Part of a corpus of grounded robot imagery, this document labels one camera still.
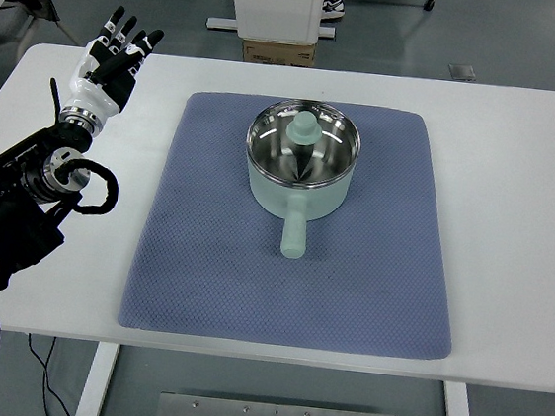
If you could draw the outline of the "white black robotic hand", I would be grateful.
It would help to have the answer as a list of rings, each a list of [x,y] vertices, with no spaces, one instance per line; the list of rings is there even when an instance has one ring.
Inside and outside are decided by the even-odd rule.
[[[134,33],[137,19],[124,14],[123,7],[115,9],[86,44],[70,79],[70,97],[60,107],[60,121],[80,125],[92,136],[125,108],[136,74],[165,36],[161,30]]]

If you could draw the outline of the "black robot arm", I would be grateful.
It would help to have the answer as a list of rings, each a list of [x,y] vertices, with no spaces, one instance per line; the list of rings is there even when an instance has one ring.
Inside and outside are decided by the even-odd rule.
[[[43,179],[44,163],[60,148],[85,153],[92,137],[80,125],[58,123],[0,154],[0,291],[63,243],[59,225],[82,195],[54,189]]]

